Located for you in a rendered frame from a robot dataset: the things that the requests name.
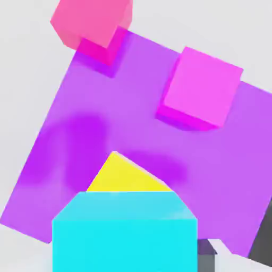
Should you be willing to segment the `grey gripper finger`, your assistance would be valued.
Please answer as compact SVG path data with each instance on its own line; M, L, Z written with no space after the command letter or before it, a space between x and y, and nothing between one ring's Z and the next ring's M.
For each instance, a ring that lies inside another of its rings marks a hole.
M198 272L235 272L233 255L220 239L198 239Z

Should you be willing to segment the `small cyan cube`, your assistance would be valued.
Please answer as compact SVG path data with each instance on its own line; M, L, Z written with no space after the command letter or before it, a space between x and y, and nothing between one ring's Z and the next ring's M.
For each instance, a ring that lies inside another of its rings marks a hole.
M198 271L198 221L172 191L80 192L52 231L52 272Z

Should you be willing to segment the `small yellow cube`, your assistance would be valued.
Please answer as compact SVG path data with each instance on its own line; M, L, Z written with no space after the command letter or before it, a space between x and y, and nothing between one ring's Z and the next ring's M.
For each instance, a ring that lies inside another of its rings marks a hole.
M172 189L162 180L112 151L89 185L88 192L168 192Z

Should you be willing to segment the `small magenta cube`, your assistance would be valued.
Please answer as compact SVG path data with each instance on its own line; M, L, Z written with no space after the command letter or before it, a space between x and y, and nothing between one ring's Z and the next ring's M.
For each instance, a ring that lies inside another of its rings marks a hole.
M157 117L193 130L223 127L242 73L241 67L185 47L167 79Z

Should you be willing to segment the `small pink cube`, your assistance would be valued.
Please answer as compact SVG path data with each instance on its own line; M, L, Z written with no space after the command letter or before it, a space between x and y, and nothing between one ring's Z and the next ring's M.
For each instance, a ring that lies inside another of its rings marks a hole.
M50 20L62 43L111 65L132 22L133 0L59 0Z

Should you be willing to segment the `large dark grey box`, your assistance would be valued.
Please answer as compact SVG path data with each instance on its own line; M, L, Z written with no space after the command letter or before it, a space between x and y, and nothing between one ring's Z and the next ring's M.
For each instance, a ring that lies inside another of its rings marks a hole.
M248 258L272 268L272 198L251 246Z

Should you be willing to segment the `large purple box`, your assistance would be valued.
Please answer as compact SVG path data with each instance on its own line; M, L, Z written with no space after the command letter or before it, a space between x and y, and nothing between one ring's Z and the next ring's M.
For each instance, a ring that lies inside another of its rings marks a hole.
M0 224L49 243L52 219L116 150L164 181L201 239L247 256L272 198L272 94L241 82L221 129L155 115L177 52L134 33L109 67L75 53Z

